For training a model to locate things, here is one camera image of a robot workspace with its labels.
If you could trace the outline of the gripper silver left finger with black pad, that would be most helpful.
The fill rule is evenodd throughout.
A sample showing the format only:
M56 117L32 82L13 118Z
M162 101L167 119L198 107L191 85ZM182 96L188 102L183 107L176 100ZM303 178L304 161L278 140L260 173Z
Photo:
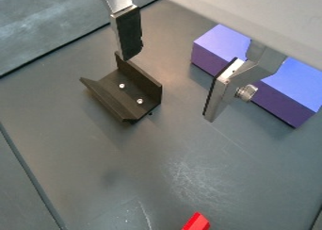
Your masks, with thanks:
M101 0L101 2L109 12L119 56L127 61L139 54L143 47L139 7L132 0Z

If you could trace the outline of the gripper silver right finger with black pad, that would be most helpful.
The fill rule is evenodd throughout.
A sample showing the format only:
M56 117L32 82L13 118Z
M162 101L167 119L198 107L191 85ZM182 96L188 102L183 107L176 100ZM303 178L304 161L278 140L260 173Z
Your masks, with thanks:
M234 58L212 79L204 103L204 118L214 122L234 98L248 102L258 91L254 82L276 73L287 56L263 45L250 41L247 60Z

